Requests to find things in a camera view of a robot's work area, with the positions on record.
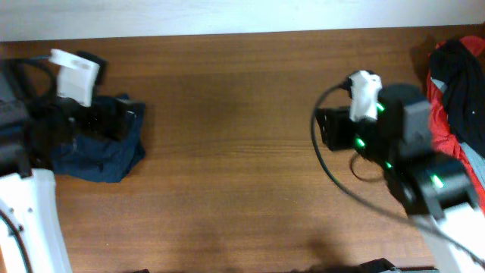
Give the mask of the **dark navy blue shorts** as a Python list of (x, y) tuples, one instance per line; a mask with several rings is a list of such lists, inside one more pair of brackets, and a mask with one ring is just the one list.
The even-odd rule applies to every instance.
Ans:
[(55, 174), (96, 183), (119, 183), (145, 158), (141, 133), (146, 104), (133, 101), (127, 94), (112, 98), (124, 99), (134, 104), (133, 113), (128, 114), (127, 138), (114, 141), (76, 135), (69, 143), (63, 143), (52, 151)]

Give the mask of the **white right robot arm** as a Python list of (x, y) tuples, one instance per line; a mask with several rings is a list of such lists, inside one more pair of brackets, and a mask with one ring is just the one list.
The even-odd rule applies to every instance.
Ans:
[[(317, 98), (310, 119), (311, 142), (326, 175), (360, 205), (418, 229), (433, 254), (436, 271), (482, 272), (484, 214), (478, 195), (464, 165), (432, 148), (427, 99), (416, 86), (381, 87), (371, 105), (376, 117), (352, 120), (349, 107), (322, 108), (330, 94), (341, 90), (349, 92), (353, 102), (359, 101), (355, 87), (337, 84)], [(324, 161), (317, 129), (329, 150), (353, 149), (378, 165), (405, 215), (373, 204), (340, 182)]]

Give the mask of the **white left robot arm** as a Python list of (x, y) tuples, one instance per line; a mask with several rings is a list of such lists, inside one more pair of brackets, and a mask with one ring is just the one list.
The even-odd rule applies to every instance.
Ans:
[(143, 102), (100, 96), (105, 61), (1, 62), (1, 255), (9, 272), (69, 272), (56, 176), (118, 183), (145, 157)]

